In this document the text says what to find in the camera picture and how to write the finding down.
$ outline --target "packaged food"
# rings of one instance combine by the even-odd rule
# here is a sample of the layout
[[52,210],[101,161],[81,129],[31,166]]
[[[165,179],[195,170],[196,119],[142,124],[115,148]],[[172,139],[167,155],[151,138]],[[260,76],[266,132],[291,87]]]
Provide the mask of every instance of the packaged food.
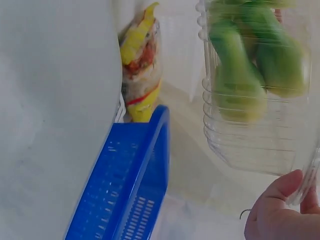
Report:
[[310,7],[304,0],[200,0],[197,5],[208,145],[235,169],[278,176],[303,170],[303,183],[290,198],[295,204],[320,165]]
[[120,43],[122,94],[133,122],[148,122],[161,87],[160,24],[154,17],[157,2],[133,20]]

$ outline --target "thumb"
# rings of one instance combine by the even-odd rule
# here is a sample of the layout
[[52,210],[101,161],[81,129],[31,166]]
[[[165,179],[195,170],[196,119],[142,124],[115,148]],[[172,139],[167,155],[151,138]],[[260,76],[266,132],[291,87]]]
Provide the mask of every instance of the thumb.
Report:
[[262,213],[269,215],[274,211],[286,208],[287,198],[298,190],[302,180],[301,170],[295,170],[275,180],[264,192],[261,199]]

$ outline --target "green vegetable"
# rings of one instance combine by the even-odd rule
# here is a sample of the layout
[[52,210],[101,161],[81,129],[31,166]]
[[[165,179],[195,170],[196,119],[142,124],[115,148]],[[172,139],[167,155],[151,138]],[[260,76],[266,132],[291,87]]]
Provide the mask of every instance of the green vegetable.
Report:
[[206,4],[207,21],[211,25],[221,20],[233,20],[239,14],[239,6],[247,0],[213,0]]
[[252,123],[267,108],[263,77],[248,59],[237,26],[230,20],[212,25],[210,40],[220,58],[212,83],[213,99],[227,121]]
[[248,2],[242,10],[242,20],[259,38],[256,63],[267,89],[283,98],[303,95],[309,87],[309,56],[270,9]]
[[246,54],[248,55],[249,59],[254,59],[258,47],[257,36],[247,24],[243,23],[240,20],[235,20],[234,22],[240,30]]
[[255,1],[260,4],[264,4],[266,7],[272,8],[272,9],[292,8],[295,5],[295,0],[255,0]]

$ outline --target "white plastic surface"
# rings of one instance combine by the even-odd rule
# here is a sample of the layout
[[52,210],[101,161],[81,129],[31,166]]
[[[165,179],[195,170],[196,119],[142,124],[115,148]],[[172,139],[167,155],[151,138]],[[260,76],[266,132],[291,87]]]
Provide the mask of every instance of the white plastic surface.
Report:
[[155,9],[160,22],[163,80],[189,94],[192,102],[203,78],[205,58],[199,40],[197,0],[161,0]]
[[108,0],[0,0],[0,239],[60,240],[119,103]]

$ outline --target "finger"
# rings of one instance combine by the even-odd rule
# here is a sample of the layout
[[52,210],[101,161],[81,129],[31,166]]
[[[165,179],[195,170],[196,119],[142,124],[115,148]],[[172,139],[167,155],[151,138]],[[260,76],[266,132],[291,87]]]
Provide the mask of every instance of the finger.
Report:
[[257,221],[246,221],[244,228],[244,237],[246,240],[259,240],[260,234]]
[[301,170],[295,170],[275,180],[264,192],[261,199],[263,212],[269,215],[285,208],[287,198],[299,188],[302,180]]
[[286,209],[286,200],[299,188],[302,179],[301,170],[293,171],[278,178],[264,192],[257,221],[259,226],[264,226],[264,230],[271,236],[284,227],[283,224],[288,219],[299,215],[296,211]]
[[316,181],[313,181],[308,193],[306,194],[304,200],[300,205],[300,212],[302,214],[319,214],[319,199],[317,195],[317,185]]

